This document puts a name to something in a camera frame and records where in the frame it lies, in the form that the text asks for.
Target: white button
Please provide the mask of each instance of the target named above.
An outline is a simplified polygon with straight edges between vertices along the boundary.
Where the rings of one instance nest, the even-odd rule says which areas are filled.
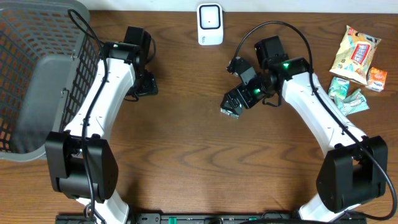
[[[220,16],[217,6],[202,6],[200,8],[200,24],[202,29],[217,29],[220,26]]]

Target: snack package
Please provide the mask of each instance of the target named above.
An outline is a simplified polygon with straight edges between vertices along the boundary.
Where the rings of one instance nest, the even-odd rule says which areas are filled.
[[[347,26],[335,62],[330,71],[354,82],[366,85],[366,74],[381,39],[360,33]]]
[[[332,100],[335,99],[335,96],[343,100],[347,96],[348,87],[349,87],[348,80],[338,77],[333,77],[329,87],[328,95]]]
[[[335,96],[336,106],[344,116],[369,109],[365,96],[362,95],[360,91],[361,89],[355,90],[351,96],[344,100]]]
[[[377,68],[371,68],[368,73],[368,85],[366,88],[374,91],[381,91],[386,84],[387,72]]]

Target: wood grain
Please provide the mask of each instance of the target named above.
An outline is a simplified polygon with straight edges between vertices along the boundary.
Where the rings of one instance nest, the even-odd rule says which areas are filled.
[[[124,102],[110,141],[119,165],[117,190],[126,202],[165,213],[261,213],[299,208],[316,194],[322,152],[290,105],[258,104],[239,119],[220,114],[223,95],[239,83],[225,70],[236,46],[254,26],[275,20],[305,34],[326,90],[346,25],[382,39],[373,65],[389,72],[386,89],[362,87],[371,109],[348,118],[387,142],[388,173],[398,186],[398,15],[227,12],[223,43],[204,47],[192,12],[93,11],[91,24],[101,40],[123,40],[128,26],[139,26],[157,44],[148,69],[159,95]],[[272,35],[280,36],[290,58],[307,57],[299,36],[277,25],[255,32],[240,56],[257,65],[253,45]],[[52,190],[45,161],[1,161],[0,177],[0,223],[53,223],[60,212],[83,209]],[[358,210],[385,215],[390,209],[386,193]]]

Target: orange package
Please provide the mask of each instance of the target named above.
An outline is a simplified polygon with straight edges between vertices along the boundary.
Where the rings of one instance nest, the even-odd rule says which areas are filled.
[[[381,91],[384,89],[386,84],[387,72],[379,70],[377,68],[371,68],[368,72],[368,85],[366,88]]]

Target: plastic basket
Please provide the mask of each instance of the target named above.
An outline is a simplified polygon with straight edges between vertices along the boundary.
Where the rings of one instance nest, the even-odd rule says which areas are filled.
[[[94,81],[96,48],[69,8],[90,20],[74,0],[0,2],[0,159],[45,158],[48,133],[72,120]]]

